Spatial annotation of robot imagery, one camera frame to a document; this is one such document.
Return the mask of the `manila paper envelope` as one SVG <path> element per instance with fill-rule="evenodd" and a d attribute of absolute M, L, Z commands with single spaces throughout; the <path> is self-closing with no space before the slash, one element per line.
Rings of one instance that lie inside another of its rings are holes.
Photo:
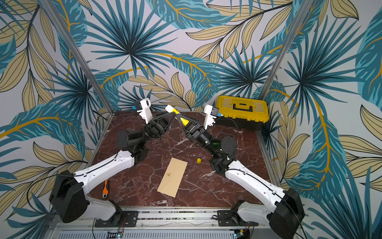
<path fill-rule="evenodd" d="M 157 191 L 175 198 L 187 165 L 185 161 L 172 158 Z"/>

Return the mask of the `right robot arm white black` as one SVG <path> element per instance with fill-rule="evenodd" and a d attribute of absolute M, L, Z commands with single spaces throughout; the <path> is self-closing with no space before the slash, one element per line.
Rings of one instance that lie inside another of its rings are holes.
<path fill-rule="evenodd" d="M 269 224 L 282 239 L 292 239 L 297 234 L 305 212 L 295 190 L 273 185 L 245 167 L 236 159 L 237 142 L 232 136 L 215 138 L 196 119 L 182 114 L 175 114 L 175 118 L 185 136 L 212 155 L 210 166 L 216 174 L 239 184 L 265 206 L 262 211 L 252 213 L 249 203 L 240 203 L 237 215 L 241 220 Z"/>

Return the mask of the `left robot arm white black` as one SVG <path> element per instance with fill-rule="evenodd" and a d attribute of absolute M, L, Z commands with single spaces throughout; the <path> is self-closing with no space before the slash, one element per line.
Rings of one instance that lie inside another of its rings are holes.
<path fill-rule="evenodd" d="M 148 153 L 146 142 L 164 135 L 175 117 L 174 112 L 159 114 L 141 130 L 120 131 L 118 153 L 83 170 L 58 174 L 49 201 L 62 222 L 99 219 L 119 225 L 123 221 L 121 208 L 112 200 L 99 200 L 88 194 L 107 179 L 142 162 Z"/>

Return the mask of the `yellow black toolbox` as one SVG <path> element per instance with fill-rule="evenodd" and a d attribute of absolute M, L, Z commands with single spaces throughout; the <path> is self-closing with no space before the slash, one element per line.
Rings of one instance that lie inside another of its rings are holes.
<path fill-rule="evenodd" d="M 219 96 L 216 106 L 224 118 L 247 130 L 257 131 L 270 119 L 267 103 L 262 100 Z"/>

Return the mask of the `orange handled wrench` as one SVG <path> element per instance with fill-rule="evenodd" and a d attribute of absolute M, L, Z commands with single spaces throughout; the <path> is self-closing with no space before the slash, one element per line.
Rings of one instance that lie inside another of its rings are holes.
<path fill-rule="evenodd" d="M 104 181 L 104 187 L 102 191 L 102 198 L 106 199 L 109 195 L 109 179 Z"/>

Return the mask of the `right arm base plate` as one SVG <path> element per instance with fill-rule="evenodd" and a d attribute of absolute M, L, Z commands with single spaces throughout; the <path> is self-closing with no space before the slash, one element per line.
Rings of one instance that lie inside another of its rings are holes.
<path fill-rule="evenodd" d="M 214 218 L 218 220 L 220 227 L 259 226 L 256 222 L 245 222 L 236 212 L 231 210 L 219 210 Z"/>

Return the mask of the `aluminium front rail frame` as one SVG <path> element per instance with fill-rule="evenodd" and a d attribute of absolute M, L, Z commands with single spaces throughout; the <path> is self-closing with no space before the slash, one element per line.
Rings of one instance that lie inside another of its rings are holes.
<path fill-rule="evenodd" d="M 45 239 L 277 239 L 266 224 L 224 225 L 222 208 L 124 207 L 123 226 L 109 227 L 94 219 L 63 223 L 56 216 Z"/>

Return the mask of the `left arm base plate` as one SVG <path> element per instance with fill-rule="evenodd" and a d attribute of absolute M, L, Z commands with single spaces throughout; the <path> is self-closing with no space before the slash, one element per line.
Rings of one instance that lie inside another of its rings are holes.
<path fill-rule="evenodd" d="M 135 228 L 138 211 L 121 211 L 116 212 L 109 220 L 104 221 L 101 219 L 96 219 L 95 227 L 96 228 Z"/>

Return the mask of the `left corner aluminium post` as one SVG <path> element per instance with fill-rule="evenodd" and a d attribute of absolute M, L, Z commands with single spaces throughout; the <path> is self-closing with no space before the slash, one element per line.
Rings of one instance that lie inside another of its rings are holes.
<path fill-rule="evenodd" d="M 46 10 L 47 15 L 52 20 L 53 24 L 56 26 L 57 31 L 61 34 L 64 41 L 66 42 L 68 49 L 72 52 L 74 58 L 76 59 L 78 65 L 83 70 L 83 73 L 89 80 L 90 84 L 94 88 L 94 91 L 98 94 L 103 106 L 109 111 L 114 112 L 108 99 L 105 97 L 100 85 L 98 84 L 94 74 L 92 73 L 90 67 L 88 66 L 85 58 L 83 57 L 79 47 L 77 46 L 74 38 L 72 37 L 70 31 L 65 26 L 64 20 L 59 16 L 59 12 L 54 6 L 52 1 L 42 0 L 41 5 Z"/>

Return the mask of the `corner aluminium post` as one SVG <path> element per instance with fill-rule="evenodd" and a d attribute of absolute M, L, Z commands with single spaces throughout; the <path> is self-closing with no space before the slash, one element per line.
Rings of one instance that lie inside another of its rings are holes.
<path fill-rule="evenodd" d="M 272 85 L 272 82 L 277 74 L 277 71 L 281 65 L 281 62 L 283 58 L 286 56 L 291 44 L 293 43 L 293 40 L 299 30 L 299 27 L 301 26 L 302 22 L 304 21 L 304 18 L 306 14 L 308 13 L 309 8 L 311 7 L 311 4 L 313 3 L 313 0 L 306 0 L 302 1 L 300 8 L 293 19 L 293 22 L 291 23 L 291 28 L 288 34 L 285 37 L 285 40 L 283 42 L 283 45 L 281 46 L 281 49 L 274 61 L 274 64 L 272 65 L 272 68 L 270 69 L 270 72 L 263 84 L 262 90 L 259 94 L 258 99 L 259 100 L 266 100 L 267 93 Z"/>
<path fill-rule="evenodd" d="M 64 41 L 66 42 L 68 49 L 72 52 L 74 58 L 76 59 L 78 65 L 83 70 L 83 73 L 89 80 L 90 84 L 94 88 L 94 91 L 98 94 L 103 106 L 109 111 L 114 112 L 108 99 L 105 97 L 100 85 L 98 84 L 94 74 L 92 73 L 90 67 L 88 66 L 85 58 L 83 57 L 79 47 L 77 46 L 74 38 L 72 37 L 70 31 L 65 26 L 64 20 L 59 16 L 59 12 L 54 6 L 52 1 L 42 0 L 41 5 L 46 10 L 47 15 L 52 20 L 53 24 L 56 26 L 57 31 L 61 34 Z"/>

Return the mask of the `right corner aluminium post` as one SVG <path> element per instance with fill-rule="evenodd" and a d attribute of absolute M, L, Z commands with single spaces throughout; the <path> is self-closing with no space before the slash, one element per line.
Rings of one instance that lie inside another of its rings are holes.
<path fill-rule="evenodd" d="M 283 45 L 281 46 L 281 49 L 274 61 L 274 64 L 272 65 L 272 68 L 270 69 L 270 72 L 263 84 L 262 90 L 259 94 L 258 99 L 259 100 L 266 100 L 267 93 L 272 85 L 272 82 L 277 74 L 277 71 L 281 65 L 281 62 L 283 58 L 286 56 L 291 44 L 293 43 L 293 40 L 299 30 L 299 27 L 301 26 L 302 22 L 304 21 L 304 18 L 306 14 L 308 13 L 309 8 L 311 7 L 311 4 L 313 3 L 313 0 L 306 0 L 302 1 L 300 8 L 293 19 L 293 22 L 291 23 L 291 28 L 288 34 L 285 37 L 285 40 L 283 42 Z"/>

